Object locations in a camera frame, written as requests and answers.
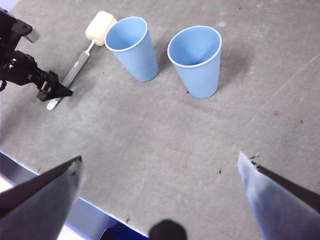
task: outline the ribbed cup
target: ribbed cup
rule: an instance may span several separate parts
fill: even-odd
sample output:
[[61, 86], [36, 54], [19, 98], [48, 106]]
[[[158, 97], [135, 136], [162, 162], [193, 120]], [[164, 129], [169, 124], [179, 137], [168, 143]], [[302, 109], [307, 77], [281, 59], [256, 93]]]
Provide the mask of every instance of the ribbed cup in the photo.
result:
[[176, 34], [167, 54], [189, 93], [197, 99], [218, 89], [222, 38], [209, 26], [192, 26]]
[[139, 82], [158, 73], [155, 50], [144, 19], [131, 16], [118, 21], [107, 33], [105, 46]]

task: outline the yellow sponge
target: yellow sponge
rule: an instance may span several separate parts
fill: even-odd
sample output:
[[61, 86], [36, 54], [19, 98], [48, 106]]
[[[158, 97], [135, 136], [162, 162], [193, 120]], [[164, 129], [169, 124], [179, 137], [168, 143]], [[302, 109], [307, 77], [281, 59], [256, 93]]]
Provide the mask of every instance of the yellow sponge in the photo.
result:
[[100, 11], [86, 28], [85, 36], [91, 41], [95, 40], [97, 46], [103, 46], [107, 32], [116, 23], [117, 19], [115, 19], [113, 15], [105, 11]]

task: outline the gray handle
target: gray handle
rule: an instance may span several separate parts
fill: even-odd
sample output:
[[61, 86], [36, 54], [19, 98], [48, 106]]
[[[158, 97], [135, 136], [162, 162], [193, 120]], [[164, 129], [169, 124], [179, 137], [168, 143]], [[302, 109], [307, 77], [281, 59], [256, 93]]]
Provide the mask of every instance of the gray handle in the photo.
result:
[[70, 84], [73, 82], [73, 80], [75, 79], [75, 77], [77, 76], [77, 74], [79, 73], [81, 68], [83, 67], [83, 65], [88, 60], [89, 56], [90, 56], [89, 52], [83, 51], [81, 53], [81, 55], [79, 56], [79, 58], [77, 59], [77, 61], [73, 65], [73, 67], [70, 69], [70, 71], [65, 76], [64, 80], [62, 81], [61, 84], [63, 86], [65, 86], [67, 88], [70, 86]]
[[[81, 53], [81, 55], [79, 56], [79, 58], [77, 59], [73, 67], [70, 69], [68, 74], [65, 76], [65, 78], [61, 82], [63, 86], [67, 88], [70, 86], [70, 84], [73, 82], [73, 80], [75, 79], [75, 77], [77, 76], [81, 68], [84, 66], [84, 64], [88, 60], [89, 56], [90, 56], [90, 53], [88, 51], [83, 51]], [[60, 101], [60, 99], [61, 97], [51, 99], [48, 105], [46, 106], [46, 109], [48, 110], [54, 109], [57, 103]]]

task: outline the gray carpet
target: gray carpet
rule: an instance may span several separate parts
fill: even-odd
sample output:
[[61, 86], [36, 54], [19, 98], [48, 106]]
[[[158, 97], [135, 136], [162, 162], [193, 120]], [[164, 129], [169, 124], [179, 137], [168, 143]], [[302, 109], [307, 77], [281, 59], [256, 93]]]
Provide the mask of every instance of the gray carpet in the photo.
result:
[[[105, 10], [144, 18], [160, 68], [140, 83], [95, 46], [54, 111], [34, 85], [1, 93], [1, 150], [44, 172], [82, 155], [80, 196], [144, 233], [172, 218], [190, 240], [262, 240], [237, 170], [238, 153], [320, 193], [320, 2], [236, 0], [21, 0], [17, 18], [41, 34], [18, 49], [61, 79]], [[194, 25], [222, 36], [219, 88], [195, 99], [167, 57]]]

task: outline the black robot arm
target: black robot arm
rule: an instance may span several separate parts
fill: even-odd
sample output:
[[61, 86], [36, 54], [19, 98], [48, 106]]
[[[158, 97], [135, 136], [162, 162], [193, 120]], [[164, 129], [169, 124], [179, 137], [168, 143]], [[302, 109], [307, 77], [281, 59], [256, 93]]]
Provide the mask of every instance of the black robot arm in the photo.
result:
[[15, 50], [21, 37], [32, 43], [38, 40], [39, 35], [34, 28], [2, 8], [0, 23], [0, 91], [8, 81], [20, 86], [34, 83], [39, 89], [37, 97], [41, 101], [71, 96], [73, 92], [59, 83], [57, 74], [41, 70], [32, 56]]

